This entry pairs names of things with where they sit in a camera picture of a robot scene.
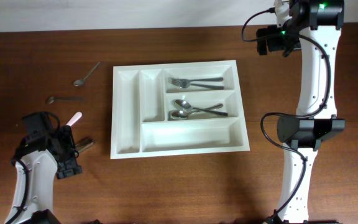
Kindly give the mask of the long steel tongs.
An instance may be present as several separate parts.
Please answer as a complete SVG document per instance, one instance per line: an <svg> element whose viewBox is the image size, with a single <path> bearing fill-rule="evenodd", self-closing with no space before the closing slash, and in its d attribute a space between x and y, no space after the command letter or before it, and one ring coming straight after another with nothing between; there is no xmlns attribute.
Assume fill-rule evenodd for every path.
<svg viewBox="0 0 358 224"><path fill-rule="evenodd" d="M95 144L95 141L93 139L82 139L79 143L76 144L76 151L81 154L82 152L85 152L89 148L91 148Z"/></svg>

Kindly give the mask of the pink plastic knife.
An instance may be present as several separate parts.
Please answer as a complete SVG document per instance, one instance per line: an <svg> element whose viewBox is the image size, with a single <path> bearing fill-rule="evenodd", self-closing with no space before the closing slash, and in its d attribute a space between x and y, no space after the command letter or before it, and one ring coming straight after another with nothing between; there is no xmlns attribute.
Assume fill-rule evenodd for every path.
<svg viewBox="0 0 358 224"><path fill-rule="evenodd" d="M66 123L67 126L73 126L82 117L82 112L76 112L70 120Z"/></svg>

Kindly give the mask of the small dark teaspoon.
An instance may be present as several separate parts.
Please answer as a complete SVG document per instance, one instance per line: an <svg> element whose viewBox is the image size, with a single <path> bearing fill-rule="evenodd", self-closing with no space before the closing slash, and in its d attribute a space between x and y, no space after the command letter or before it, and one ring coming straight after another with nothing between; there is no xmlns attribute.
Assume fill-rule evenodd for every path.
<svg viewBox="0 0 358 224"><path fill-rule="evenodd" d="M50 96L45 100L45 104L46 105L51 105L52 103L56 102L56 101L83 101L83 98L78 98L78 97L55 97L55 96Z"/></svg>

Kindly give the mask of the steel fork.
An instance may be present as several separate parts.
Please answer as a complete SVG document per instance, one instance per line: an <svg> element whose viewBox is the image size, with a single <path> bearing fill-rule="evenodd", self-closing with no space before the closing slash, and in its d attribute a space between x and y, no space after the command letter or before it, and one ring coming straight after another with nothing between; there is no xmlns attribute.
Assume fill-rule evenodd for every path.
<svg viewBox="0 0 358 224"><path fill-rule="evenodd" d="M171 81L172 85L175 85L180 88L189 88L190 86L197 86L201 88L207 88L212 90L223 90L223 86L214 86L214 85L201 85L201 84L191 84L189 82L179 82L179 81Z"/></svg>
<svg viewBox="0 0 358 224"><path fill-rule="evenodd" d="M190 86L191 82L222 82L223 77L217 78L202 78L202 79L181 79L181 78L170 78L169 81L172 85L178 86L180 88L187 88Z"/></svg>

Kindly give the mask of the steel tablespoon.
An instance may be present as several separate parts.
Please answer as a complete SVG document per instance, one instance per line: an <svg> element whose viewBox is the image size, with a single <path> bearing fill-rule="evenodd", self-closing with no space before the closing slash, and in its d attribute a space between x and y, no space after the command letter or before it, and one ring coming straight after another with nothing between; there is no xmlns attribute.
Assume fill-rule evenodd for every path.
<svg viewBox="0 0 358 224"><path fill-rule="evenodd" d="M210 106L208 108L206 108L206 110L216 110L216 109L220 109L223 107L222 103L216 104L214 106ZM182 110L175 110L175 111L171 111L169 112L169 118L170 120L185 120L188 119L188 117L193 114L193 113L198 113L200 112L199 110L193 110L190 112L184 112Z"/></svg>
<svg viewBox="0 0 358 224"><path fill-rule="evenodd" d="M215 114L218 116L228 117L228 114L226 112L220 112L220 111L215 111L215 110L206 110L206 109L202 109L202 108L193 107L189 104L189 102L187 102L185 100L177 99L173 102L173 104L179 110L185 111L187 113L190 111L193 111L193 110L199 110L202 112L211 113L211 114Z"/></svg>

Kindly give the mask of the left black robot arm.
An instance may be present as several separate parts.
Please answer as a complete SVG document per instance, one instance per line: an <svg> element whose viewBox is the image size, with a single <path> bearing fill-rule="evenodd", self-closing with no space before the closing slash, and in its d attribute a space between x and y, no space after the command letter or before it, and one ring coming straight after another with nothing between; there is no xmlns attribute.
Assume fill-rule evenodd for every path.
<svg viewBox="0 0 358 224"><path fill-rule="evenodd" d="M75 113L66 125L47 111L22 118L27 135L11 159L17 180L6 223L59 222L53 214L53 182L82 173L71 130L81 117Z"/></svg>

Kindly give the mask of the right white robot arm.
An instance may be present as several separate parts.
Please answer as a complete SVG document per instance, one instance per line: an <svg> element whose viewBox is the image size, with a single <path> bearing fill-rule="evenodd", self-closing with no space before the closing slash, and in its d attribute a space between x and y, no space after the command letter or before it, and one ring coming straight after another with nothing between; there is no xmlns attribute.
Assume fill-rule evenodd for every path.
<svg viewBox="0 0 358 224"><path fill-rule="evenodd" d="M336 52L344 1L275 1L277 23L259 30L258 51L301 50L301 93L294 115L277 113L278 147L284 150L278 207L266 223L308 223L308 193L322 143L344 130L334 99Z"/></svg>

